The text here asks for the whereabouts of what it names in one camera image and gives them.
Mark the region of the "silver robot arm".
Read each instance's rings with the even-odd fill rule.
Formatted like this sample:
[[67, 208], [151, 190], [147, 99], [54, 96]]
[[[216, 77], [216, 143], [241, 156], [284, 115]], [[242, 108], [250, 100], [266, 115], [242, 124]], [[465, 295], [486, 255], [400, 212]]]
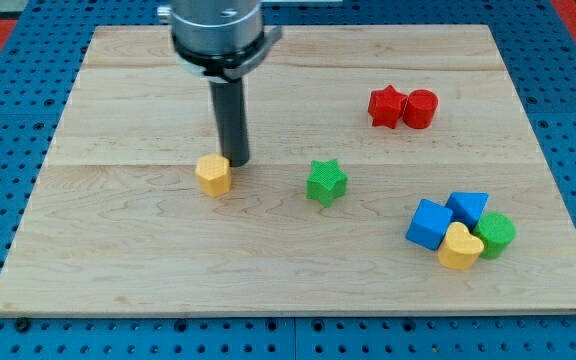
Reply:
[[182, 66], [216, 83], [254, 71], [282, 38], [264, 27], [260, 0], [170, 0], [157, 8]]

